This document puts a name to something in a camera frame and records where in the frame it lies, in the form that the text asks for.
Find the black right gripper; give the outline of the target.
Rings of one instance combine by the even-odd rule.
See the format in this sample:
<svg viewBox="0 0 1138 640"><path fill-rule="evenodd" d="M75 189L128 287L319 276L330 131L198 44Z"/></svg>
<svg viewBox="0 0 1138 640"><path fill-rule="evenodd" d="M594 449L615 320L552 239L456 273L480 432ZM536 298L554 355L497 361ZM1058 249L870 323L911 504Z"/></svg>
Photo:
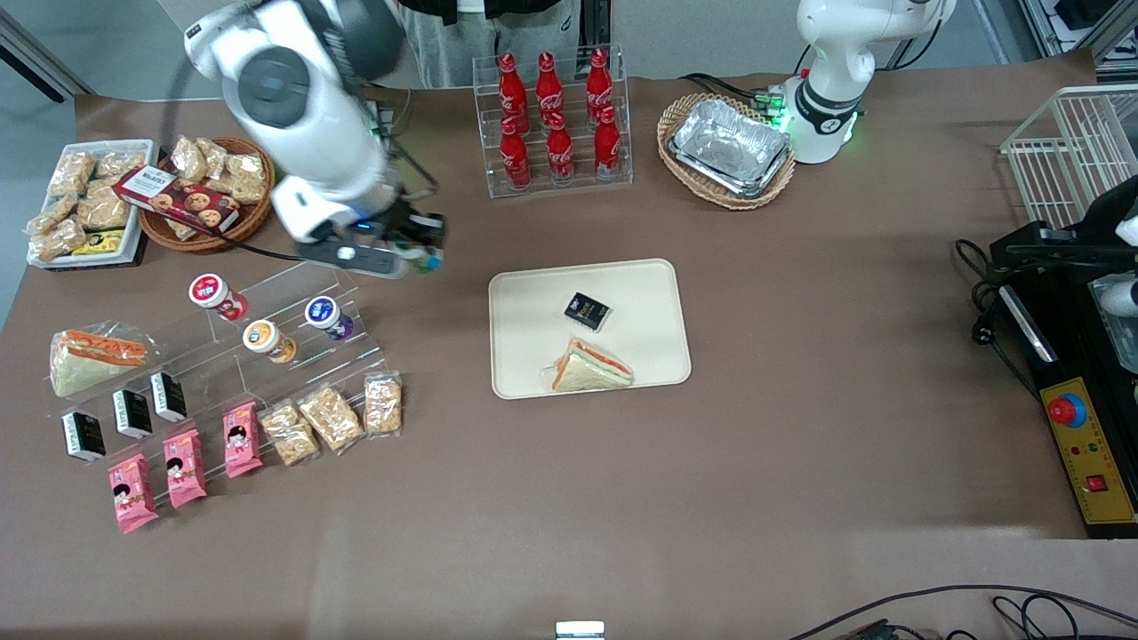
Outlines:
<svg viewBox="0 0 1138 640"><path fill-rule="evenodd" d="M358 222L363 243L386 248L399 256L406 266L415 266L419 254L443 251L446 218L438 213L421 213L409 200L395 200L373 218Z"/></svg>

